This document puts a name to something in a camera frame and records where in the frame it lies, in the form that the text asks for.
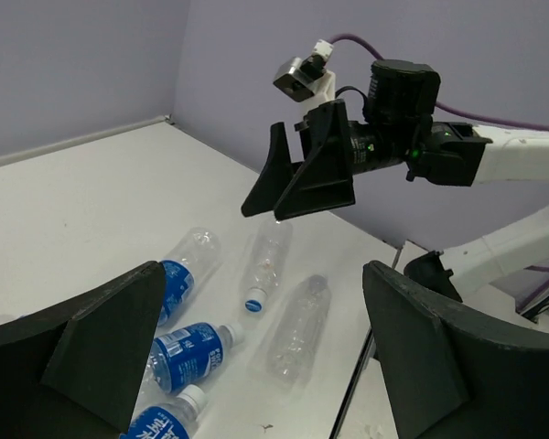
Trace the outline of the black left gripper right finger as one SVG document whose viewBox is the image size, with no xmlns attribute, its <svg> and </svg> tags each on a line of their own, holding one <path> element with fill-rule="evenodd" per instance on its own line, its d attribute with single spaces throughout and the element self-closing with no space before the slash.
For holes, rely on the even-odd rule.
<svg viewBox="0 0 549 439">
<path fill-rule="evenodd" d="M 488 316 L 386 264 L 362 288 L 401 438 L 549 438 L 549 334 Z"/>
</svg>

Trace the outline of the crushed blue label bottle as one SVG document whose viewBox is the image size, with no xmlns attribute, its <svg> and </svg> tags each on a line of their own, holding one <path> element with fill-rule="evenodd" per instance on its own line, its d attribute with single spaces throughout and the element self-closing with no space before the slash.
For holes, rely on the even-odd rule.
<svg viewBox="0 0 549 439">
<path fill-rule="evenodd" d="M 211 230 L 190 229 L 160 262 L 165 293 L 157 325 L 164 326 L 218 265 L 221 242 Z"/>
</svg>

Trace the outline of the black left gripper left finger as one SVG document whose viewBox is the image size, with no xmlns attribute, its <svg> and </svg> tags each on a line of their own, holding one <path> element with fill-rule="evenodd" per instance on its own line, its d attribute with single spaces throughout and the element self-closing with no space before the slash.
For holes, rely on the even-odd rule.
<svg viewBox="0 0 549 439">
<path fill-rule="evenodd" d="M 0 438 L 126 433 L 164 293 L 162 264 L 146 262 L 0 325 Z"/>
</svg>

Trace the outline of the blue label bottle front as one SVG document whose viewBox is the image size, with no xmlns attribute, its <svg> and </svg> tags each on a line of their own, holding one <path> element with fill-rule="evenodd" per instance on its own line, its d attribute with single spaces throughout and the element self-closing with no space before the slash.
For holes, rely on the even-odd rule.
<svg viewBox="0 0 549 439">
<path fill-rule="evenodd" d="M 188 385 L 174 400 L 143 410 L 130 424 L 125 439 L 189 439 L 199 429 L 199 416 L 208 397 L 196 385 Z"/>
</svg>

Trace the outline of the clear bottle dark cap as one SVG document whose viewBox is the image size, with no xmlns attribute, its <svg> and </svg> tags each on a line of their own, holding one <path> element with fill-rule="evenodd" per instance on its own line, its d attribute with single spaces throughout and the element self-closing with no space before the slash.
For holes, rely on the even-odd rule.
<svg viewBox="0 0 549 439">
<path fill-rule="evenodd" d="M 331 304 L 328 279 L 314 274 L 289 296 L 266 355 L 266 369 L 285 386 L 305 381 L 313 368 Z"/>
</svg>

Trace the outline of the clear bottle white cap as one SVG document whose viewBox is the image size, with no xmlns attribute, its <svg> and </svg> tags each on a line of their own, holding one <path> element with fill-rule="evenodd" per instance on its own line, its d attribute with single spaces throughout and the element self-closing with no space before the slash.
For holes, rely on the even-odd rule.
<svg viewBox="0 0 549 439">
<path fill-rule="evenodd" d="M 259 227 L 242 276 L 244 308 L 259 314 L 269 296 L 280 284 L 290 247 L 293 225 L 290 221 L 267 218 Z"/>
</svg>

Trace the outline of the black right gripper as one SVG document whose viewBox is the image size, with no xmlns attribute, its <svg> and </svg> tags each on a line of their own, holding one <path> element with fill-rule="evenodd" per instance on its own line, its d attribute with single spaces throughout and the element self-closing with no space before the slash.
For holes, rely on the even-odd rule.
<svg viewBox="0 0 549 439">
<path fill-rule="evenodd" d="M 426 64 L 374 61 L 363 123 L 349 120 L 345 102 L 336 98 L 295 125 L 303 161 L 291 161 L 285 124 L 274 123 L 242 215 L 272 211 L 282 221 L 354 204 L 352 176 L 401 164 L 429 135 L 440 83 Z"/>
</svg>

